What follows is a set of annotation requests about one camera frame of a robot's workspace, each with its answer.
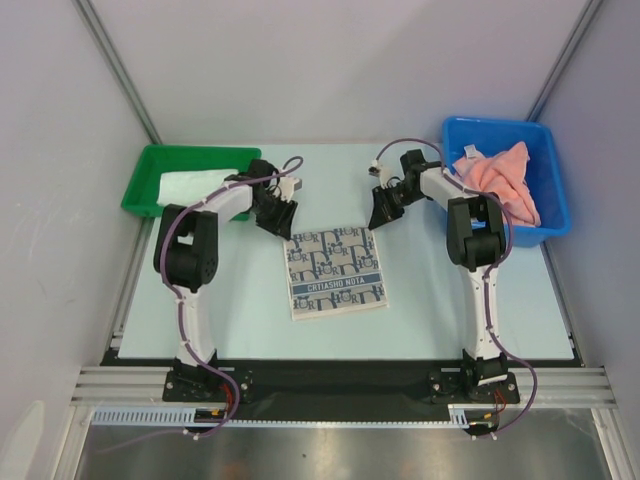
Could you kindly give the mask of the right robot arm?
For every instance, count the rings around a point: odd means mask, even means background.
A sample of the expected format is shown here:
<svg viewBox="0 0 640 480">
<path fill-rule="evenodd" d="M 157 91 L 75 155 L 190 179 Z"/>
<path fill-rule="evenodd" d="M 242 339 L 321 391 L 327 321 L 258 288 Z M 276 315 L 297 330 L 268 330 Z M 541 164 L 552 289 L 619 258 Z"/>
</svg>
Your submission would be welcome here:
<svg viewBox="0 0 640 480">
<path fill-rule="evenodd" d="M 463 395 L 481 402 L 493 394 L 496 380 L 506 378 L 507 354 L 499 340 L 497 307 L 498 266 L 512 248 L 499 199 L 462 183 L 439 162 L 428 162 L 420 150 L 401 156 L 404 176 L 374 159 L 368 173 L 378 179 L 372 190 L 373 209 L 368 228 L 400 219 L 405 208 L 420 200 L 437 203 L 446 212 L 446 249 L 458 267 L 471 337 L 463 348 L 468 371 L 460 377 Z"/>
</svg>

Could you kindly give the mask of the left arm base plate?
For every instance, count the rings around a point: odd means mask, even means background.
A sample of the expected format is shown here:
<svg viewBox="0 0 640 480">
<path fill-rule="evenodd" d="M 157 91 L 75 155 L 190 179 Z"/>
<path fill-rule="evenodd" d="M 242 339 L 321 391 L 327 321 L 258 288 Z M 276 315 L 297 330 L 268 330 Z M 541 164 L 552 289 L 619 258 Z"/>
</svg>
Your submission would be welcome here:
<svg viewBox="0 0 640 480">
<path fill-rule="evenodd" d="M 249 403 L 253 396 L 253 376 L 244 368 L 219 366 L 216 357 L 210 366 L 232 378 L 239 389 L 241 403 Z M 174 403 L 211 403 L 235 399 L 230 380 L 214 374 L 202 366 L 187 365 L 175 358 L 166 375 L 162 400 Z"/>
</svg>

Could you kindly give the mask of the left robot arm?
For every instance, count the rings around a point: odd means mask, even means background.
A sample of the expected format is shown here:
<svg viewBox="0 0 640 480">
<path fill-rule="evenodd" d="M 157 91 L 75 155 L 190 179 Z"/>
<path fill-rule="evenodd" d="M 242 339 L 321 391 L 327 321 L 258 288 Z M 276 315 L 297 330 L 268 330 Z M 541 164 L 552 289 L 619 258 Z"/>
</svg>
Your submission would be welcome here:
<svg viewBox="0 0 640 480">
<path fill-rule="evenodd" d="M 205 289 L 219 265 L 219 231 L 241 213 L 252 212 L 256 225 L 284 240 L 291 239 L 302 181 L 293 173 L 301 156 L 278 169 L 254 159 L 244 172 L 227 176 L 213 192 L 190 206 L 170 204 L 163 210 L 154 253 L 154 268 L 175 296 L 179 346 L 176 361 L 193 367 L 185 388 L 199 400 L 214 397 L 220 376 L 214 371 L 216 346 L 209 324 Z"/>
</svg>

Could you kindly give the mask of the blue white patterned towel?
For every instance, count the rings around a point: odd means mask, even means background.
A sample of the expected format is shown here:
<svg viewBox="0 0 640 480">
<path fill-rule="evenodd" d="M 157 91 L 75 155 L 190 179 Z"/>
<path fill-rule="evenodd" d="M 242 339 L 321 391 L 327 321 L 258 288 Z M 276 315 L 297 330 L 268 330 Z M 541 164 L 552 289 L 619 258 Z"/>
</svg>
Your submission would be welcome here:
<svg viewBox="0 0 640 480">
<path fill-rule="evenodd" d="M 366 227 L 294 234 L 284 258 L 295 321 L 388 305 L 375 237 Z"/>
</svg>

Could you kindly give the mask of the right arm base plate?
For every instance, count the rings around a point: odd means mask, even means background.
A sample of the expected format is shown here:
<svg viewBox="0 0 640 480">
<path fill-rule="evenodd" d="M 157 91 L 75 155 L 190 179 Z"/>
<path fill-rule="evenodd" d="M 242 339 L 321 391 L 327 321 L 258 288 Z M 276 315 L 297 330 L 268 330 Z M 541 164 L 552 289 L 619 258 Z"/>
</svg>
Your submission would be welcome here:
<svg viewBox="0 0 640 480">
<path fill-rule="evenodd" d="M 474 384 L 459 369 L 440 369 L 427 377 L 428 399 L 433 404 L 518 404 L 520 393 L 516 377 L 508 372 L 502 380 Z"/>
</svg>

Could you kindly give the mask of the white terry towel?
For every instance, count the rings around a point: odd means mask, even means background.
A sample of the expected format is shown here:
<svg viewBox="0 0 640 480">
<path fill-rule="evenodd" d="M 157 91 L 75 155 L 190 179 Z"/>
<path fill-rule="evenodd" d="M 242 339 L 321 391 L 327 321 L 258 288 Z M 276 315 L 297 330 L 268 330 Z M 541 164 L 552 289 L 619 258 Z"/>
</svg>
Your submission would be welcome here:
<svg viewBox="0 0 640 480">
<path fill-rule="evenodd" d="M 217 190 L 235 169 L 175 171 L 160 176 L 157 204 L 190 206 Z"/>
</svg>

